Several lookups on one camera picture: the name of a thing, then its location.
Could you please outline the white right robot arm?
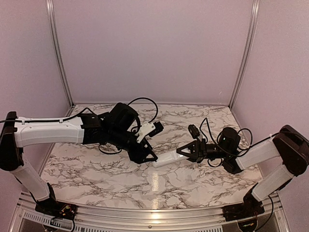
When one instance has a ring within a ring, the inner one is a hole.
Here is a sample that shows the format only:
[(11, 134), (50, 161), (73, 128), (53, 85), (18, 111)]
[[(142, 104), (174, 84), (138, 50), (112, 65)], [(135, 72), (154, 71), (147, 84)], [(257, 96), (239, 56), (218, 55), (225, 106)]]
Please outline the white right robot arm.
[(240, 148), (240, 132), (225, 127), (218, 139), (207, 143), (199, 137), (194, 125), (189, 126), (193, 141), (177, 148), (176, 153), (194, 163), (203, 160), (220, 160), (220, 165), (230, 174), (242, 171), (267, 161), (277, 161), (278, 166), (264, 176), (243, 197), (239, 212), (250, 216), (258, 205), (273, 192), (286, 186), (294, 177), (303, 174), (309, 165), (309, 141), (293, 127), (285, 125), (267, 138)]

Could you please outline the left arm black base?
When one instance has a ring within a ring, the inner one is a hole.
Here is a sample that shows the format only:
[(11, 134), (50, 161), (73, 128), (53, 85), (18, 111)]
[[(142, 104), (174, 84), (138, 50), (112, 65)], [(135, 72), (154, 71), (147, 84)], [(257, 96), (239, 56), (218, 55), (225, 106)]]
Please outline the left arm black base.
[(77, 205), (59, 201), (37, 202), (35, 211), (53, 216), (54, 218), (64, 218), (73, 220), (76, 215)]

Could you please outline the white battery compartment cover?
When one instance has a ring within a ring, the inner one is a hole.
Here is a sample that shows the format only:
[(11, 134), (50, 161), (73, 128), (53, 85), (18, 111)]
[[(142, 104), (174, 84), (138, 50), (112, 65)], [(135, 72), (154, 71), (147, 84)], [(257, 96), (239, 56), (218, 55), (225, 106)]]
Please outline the white battery compartment cover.
[(156, 163), (159, 165), (165, 165), (165, 164), (171, 164), (176, 162), (180, 158), (180, 155), (173, 151), (173, 152), (168, 152), (164, 153), (162, 155), (159, 155)]

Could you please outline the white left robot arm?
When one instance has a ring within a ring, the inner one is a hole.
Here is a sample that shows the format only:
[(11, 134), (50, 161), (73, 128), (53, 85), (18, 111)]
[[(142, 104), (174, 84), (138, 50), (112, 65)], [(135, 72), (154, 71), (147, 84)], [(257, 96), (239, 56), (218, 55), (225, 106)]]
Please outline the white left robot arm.
[(52, 187), (23, 159), (24, 147), (48, 143), (111, 144), (119, 151), (125, 150), (132, 162), (142, 164), (157, 160), (146, 136), (153, 137), (163, 128), (154, 120), (141, 124), (139, 114), (124, 103), (100, 115), (85, 108), (64, 118), (25, 118), (12, 111), (3, 121), (0, 134), (0, 168), (12, 173), (44, 210), (57, 215), (61, 204)]

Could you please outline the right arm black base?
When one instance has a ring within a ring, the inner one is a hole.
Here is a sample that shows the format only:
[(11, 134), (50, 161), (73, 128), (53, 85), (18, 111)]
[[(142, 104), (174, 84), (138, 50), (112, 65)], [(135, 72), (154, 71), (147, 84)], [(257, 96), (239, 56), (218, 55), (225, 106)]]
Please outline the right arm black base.
[(262, 203), (253, 200), (223, 207), (223, 217), (226, 221), (254, 217), (264, 212)]

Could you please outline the white remote control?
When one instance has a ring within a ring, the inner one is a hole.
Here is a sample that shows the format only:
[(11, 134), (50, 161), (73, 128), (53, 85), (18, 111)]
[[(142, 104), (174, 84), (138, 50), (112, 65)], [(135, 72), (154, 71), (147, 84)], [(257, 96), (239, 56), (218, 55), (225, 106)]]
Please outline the white remote control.
[(186, 159), (188, 159), (188, 157), (178, 154), (176, 150), (174, 150), (159, 155), (156, 161), (152, 161), (152, 166), (155, 168), (159, 168)]

